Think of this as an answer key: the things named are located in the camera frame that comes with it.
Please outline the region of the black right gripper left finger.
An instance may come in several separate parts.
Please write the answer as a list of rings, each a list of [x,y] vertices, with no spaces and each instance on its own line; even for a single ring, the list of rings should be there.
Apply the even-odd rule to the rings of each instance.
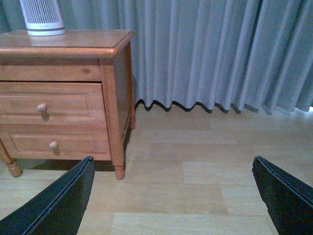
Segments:
[[[75,235],[89,201],[95,164],[91,156],[0,221],[2,235]]]

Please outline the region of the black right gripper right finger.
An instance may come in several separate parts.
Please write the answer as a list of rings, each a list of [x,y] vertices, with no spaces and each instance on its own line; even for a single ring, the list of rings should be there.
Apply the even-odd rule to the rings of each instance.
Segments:
[[[254,158],[253,176],[280,235],[313,233],[313,188],[261,156]]]

